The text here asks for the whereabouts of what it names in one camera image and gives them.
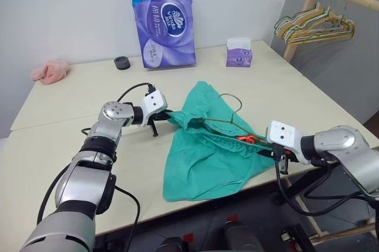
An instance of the gray floor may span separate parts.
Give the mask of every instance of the gray floor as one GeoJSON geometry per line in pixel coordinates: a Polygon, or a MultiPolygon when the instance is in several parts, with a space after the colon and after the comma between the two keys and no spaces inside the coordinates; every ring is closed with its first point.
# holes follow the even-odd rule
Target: gray floor
{"type": "MultiPolygon", "coordinates": [[[[314,193],[315,195],[343,195],[356,191],[340,168],[314,193]]],[[[255,233],[266,251],[292,251],[280,239],[281,230],[291,224],[300,223],[307,235],[315,232],[306,217],[294,212],[288,205],[276,206],[272,201],[275,194],[246,199],[222,209],[179,219],[176,223],[137,235],[130,252],[155,251],[166,237],[194,234],[191,251],[224,250],[226,248],[222,228],[226,219],[237,215],[255,233]]],[[[333,201],[304,200],[310,210],[320,210],[333,201]]],[[[356,227],[363,219],[374,216],[374,211],[364,201],[351,200],[331,213],[316,217],[322,230],[337,232],[356,227]]],[[[316,251],[377,251],[377,243],[371,234],[351,236],[341,240],[328,241],[316,247],[316,251]]]]}

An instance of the tissue package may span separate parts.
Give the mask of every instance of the tissue package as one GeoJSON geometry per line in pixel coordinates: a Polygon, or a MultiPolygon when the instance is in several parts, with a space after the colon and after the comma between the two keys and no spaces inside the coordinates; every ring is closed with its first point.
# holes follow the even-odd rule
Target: tissue package
{"type": "Polygon", "coordinates": [[[145,67],[195,64],[192,0],[133,0],[145,67]]]}

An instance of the white tissue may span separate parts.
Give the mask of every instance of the white tissue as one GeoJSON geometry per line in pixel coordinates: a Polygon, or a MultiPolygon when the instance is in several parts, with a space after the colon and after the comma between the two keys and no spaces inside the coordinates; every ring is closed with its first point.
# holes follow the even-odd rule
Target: white tissue
{"type": "Polygon", "coordinates": [[[249,37],[233,37],[226,40],[228,50],[232,49],[251,49],[251,38],[249,37]]]}

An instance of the white table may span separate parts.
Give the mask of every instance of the white table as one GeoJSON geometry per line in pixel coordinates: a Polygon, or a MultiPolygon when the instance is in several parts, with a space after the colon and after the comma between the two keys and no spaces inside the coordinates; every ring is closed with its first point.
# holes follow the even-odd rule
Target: white table
{"type": "MultiPolygon", "coordinates": [[[[379,146],[379,140],[357,120],[262,41],[253,42],[252,50],[254,60],[248,69],[226,68],[225,47],[214,47],[198,50],[197,67],[144,70],[136,66],[140,59],[133,59],[133,69],[122,72],[115,69],[113,62],[99,62],[74,66],[71,74],[57,84],[36,83],[13,125],[13,130],[22,130],[11,133],[2,153],[0,242],[5,251],[19,249],[34,229],[47,187],[83,143],[85,137],[80,129],[96,121],[105,101],[116,99],[135,83],[156,84],[165,94],[170,109],[175,110],[181,109],[195,83],[205,80],[220,93],[237,95],[243,101],[239,115],[260,134],[265,133],[273,119],[295,125],[306,134],[348,124],[359,129],[371,147],[379,146]]],[[[132,92],[125,101],[138,103],[143,94],[144,90],[132,92]]],[[[163,170],[175,127],[160,122],[157,128],[158,138],[152,137],[148,127],[124,129],[113,167],[117,184],[142,203],[140,220],[196,204],[163,199],[163,170]]],[[[290,164],[289,171],[307,169],[290,164]]],[[[252,178],[245,188],[274,179],[274,169],[270,169],[252,178]]],[[[52,211],[53,198],[46,214],[52,211]]],[[[97,233],[131,224],[135,213],[134,202],[116,192],[111,208],[97,217],[97,233]]]]}

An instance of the metal hanger hook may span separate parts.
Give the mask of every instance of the metal hanger hook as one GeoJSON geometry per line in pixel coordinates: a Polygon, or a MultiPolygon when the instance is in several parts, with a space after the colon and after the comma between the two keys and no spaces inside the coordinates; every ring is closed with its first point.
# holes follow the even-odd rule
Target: metal hanger hook
{"type": "Polygon", "coordinates": [[[223,96],[223,95],[231,96],[231,97],[237,99],[238,102],[239,102],[239,108],[238,108],[237,110],[235,110],[235,112],[233,112],[233,114],[232,114],[232,118],[230,119],[230,122],[233,122],[233,119],[234,119],[235,113],[237,113],[238,111],[240,111],[240,110],[242,109],[242,101],[241,101],[241,99],[239,99],[237,96],[235,96],[234,94],[230,94],[230,93],[221,93],[221,94],[219,95],[218,98],[220,98],[220,97],[223,96]]]}

